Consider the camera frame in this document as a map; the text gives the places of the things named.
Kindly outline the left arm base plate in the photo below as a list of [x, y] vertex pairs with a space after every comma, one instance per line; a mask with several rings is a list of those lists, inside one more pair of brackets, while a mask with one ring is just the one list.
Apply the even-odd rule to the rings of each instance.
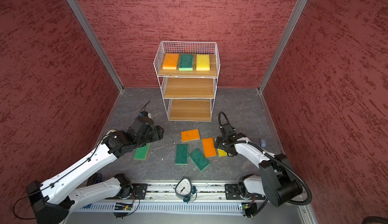
[[139, 198], [143, 200], [147, 192], [148, 184], [131, 184], [122, 187], [117, 197], [124, 200], [135, 200]]

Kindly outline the beige calculator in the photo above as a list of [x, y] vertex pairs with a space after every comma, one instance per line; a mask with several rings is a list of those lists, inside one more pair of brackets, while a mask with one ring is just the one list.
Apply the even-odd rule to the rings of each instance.
[[109, 134], [111, 134], [111, 133], [113, 133], [113, 132], [116, 132], [117, 130], [115, 130], [115, 129], [112, 129], [112, 130], [109, 130], [107, 133], [106, 133], [106, 135], [109, 135]]

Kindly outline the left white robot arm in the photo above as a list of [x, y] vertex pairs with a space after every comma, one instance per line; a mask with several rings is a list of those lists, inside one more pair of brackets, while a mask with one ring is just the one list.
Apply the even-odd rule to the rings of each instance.
[[79, 186], [126, 153], [161, 140], [163, 134], [164, 129], [150, 117], [138, 116], [127, 131], [110, 130], [94, 150], [66, 170], [42, 183], [30, 183], [26, 191], [37, 223], [59, 224], [69, 213], [106, 198], [133, 198], [135, 191], [124, 174], [84, 188]]

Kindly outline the white kitchen timer dial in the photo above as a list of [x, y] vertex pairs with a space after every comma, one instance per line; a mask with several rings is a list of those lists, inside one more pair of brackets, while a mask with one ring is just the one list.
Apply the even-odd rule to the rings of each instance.
[[197, 195], [197, 190], [191, 181], [184, 177], [176, 185], [175, 194], [179, 199], [182, 199], [184, 203], [189, 203], [191, 198]]

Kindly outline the dark green sponge upright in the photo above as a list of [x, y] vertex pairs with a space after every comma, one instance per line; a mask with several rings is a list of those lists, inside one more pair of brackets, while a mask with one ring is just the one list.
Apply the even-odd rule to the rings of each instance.
[[175, 164], [176, 165], [187, 165], [188, 164], [188, 144], [177, 144], [176, 146], [176, 155], [175, 155]]

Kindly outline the orange sponge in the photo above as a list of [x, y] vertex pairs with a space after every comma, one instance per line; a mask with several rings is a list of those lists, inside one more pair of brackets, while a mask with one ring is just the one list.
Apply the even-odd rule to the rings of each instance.
[[213, 138], [202, 139], [205, 157], [214, 157], [217, 155]]
[[195, 140], [200, 140], [200, 133], [198, 129], [181, 132], [182, 142], [189, 142], [189, 141], [195, 141]]
[[163, 60], [162, 69], [177, 70], [178, 62], [179, 62], [179, 54], [166, 53]]

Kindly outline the yellow sponge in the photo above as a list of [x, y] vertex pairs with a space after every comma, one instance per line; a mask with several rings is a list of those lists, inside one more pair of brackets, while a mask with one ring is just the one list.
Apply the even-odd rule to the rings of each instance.
[[219, 156], [219, 157], [228, 156], [227, 152], [225, 152], [225, 151], [222, 150], [222, 149], [217, 149], [217, 152], [218, 152], [218, 156]]
[[210, 70], [210, 55], [197, 54], [196, 55], [196, 70], [197, 71], [209, 71]]

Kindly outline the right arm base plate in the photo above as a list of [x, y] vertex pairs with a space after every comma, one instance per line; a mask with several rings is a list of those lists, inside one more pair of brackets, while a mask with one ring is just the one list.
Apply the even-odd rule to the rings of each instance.
[[265, 200], [265, 196], [260, 194], [250, 194], [243, 192], [239, 184], [225, 184], [225, 197], [227, 200]]

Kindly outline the light green sponge left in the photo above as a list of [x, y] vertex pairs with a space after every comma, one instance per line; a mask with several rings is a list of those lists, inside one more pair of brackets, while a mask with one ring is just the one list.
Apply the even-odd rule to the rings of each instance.
[[143, 147], [136, 149], [133, 159], [134, 160], [146, 160], [151, 143], [147, 143]]

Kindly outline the bottom wooden shelf board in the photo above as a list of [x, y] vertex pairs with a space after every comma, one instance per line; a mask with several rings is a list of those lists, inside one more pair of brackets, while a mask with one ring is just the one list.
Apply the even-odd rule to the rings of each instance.
[[169, 108], [170, 121], [211, 121], [210, 99], [173, 99]]

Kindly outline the dark green sponge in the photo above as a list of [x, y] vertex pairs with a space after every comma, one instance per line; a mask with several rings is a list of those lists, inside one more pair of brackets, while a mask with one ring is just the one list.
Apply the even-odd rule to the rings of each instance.
[[192, 153], [190, 153], [189, 157], [200, 172], [204, 171], [210, 165], [210, 161], [205, 157], [199, 148], [196, 148]]
[[178, 69], [180, 71], [192, 71], [193, 61], [194, 61], [194, 56], [192, 54], [181, 54]]
[[175, 164], [176, 165], [187, 165], [188, 164], [188, 144], [177, 144], [176, 146], [176, 155], [175, 155]]

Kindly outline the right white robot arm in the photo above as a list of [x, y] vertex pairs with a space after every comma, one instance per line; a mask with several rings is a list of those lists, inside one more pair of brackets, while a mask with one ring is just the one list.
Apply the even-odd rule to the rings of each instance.
[[242, 193], [260, 194], [278, 207], [303, 193], [302, 181], [293, 171], [284, 154], [270, 153], [250, 141], [246, 135], [235, 132], [230, 124], [219, 127], [215, 148], [229, 155], [242, 155], [259, 169], [259, 176], [252, 175], [242, 180]]

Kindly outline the wooden shelf board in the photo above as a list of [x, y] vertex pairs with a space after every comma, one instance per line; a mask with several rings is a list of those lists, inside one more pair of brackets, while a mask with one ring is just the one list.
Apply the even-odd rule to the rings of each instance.
[[214, 80], [205, 78], [168, 78], [165, 99], [213, 99]]
[[169, 108], [170, 121], [211, 121], [210, 99], [173, 99]]
[[210, 70], [196, 70], [197, 56], [193, 55], [193, 70], [179, 70], [181, 55], [177, 60], [177, 66], [173, 69], [163, 69], [164, 58], [162, 59], [162, 65], [157, 72], [159, 77], [183, 77], [183, 78], [217, 78], [219, 69], [217, 68], [217, 59], [215, 54], [210, 54]]

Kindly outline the middle wooden shelf board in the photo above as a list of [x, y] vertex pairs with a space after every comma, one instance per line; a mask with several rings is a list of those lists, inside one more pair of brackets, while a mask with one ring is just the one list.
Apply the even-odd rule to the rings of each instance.
[[168, 78], [165, 99], [213, 99], [214, 80], [205, 78]]

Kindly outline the aluminium mounting rail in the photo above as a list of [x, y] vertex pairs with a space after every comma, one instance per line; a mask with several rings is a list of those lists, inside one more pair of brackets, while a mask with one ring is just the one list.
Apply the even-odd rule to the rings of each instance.
[[[131, 185], [133, 183], [120, 184], [116, 178], [111, 178], [107, 181], [100, 182], [91, 186], [77, 188], [68, 195], [75, 204], [89, 205], [91, 203], [101, 201], [104, 199], [118, 199], [121, 201], [131, 201], [119, 199], [117, 197], [122, 187]], [[145, 201], [177, 201], [179, 198], [175, 194], [176, 182], [149, 182]], [[228, 201], [225, 197], [225, 183], [205, 183], [192, 182], [196, 187], [197, 195], [191, 198], [191, 202], [198, 201]]]

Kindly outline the top wooden shelf board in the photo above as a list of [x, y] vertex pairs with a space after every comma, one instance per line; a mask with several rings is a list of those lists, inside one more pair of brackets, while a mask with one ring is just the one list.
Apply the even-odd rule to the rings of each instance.
[[196, 70], [197, 56], [193, 55], [193, 70], [179, 70], [181, 55], [177, 60], [177, 66], [173, 69], [163, 69], [164, 58], [162, 59], [162, 65], [157, 72], [159, 77], [183, 77], [183, 78], [217, 78], [219, 69], [217, 68], [217, 59], [215, 54], [210, 54], [210, 70]]

